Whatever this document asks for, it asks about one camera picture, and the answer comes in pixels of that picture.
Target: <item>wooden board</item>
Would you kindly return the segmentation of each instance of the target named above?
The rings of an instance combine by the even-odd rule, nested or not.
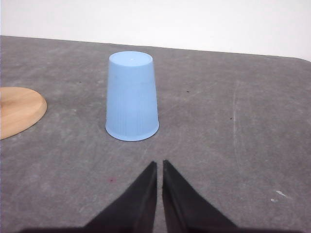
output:
[[[23,87],[0,87],[1,139],[13,136],[39,121],[47,102],[36,91]]]

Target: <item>upside-down cup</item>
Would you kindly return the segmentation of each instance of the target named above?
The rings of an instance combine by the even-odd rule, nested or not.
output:
[[[124,51],[109,57],[107,132],[123,141],[140,141],[159,128],[152,56]]]

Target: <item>gray table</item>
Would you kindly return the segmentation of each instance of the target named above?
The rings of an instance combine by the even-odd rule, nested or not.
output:
[[[123,142],[105,129],[110,54],[153,56],[159,131]],[[166,232],[162,160],[243,227],[311,232],[311,63],[296,58],[1,37],[2,86],[48,102],[1,141],[3,233],[83,226],[158,162],[155,233]]]

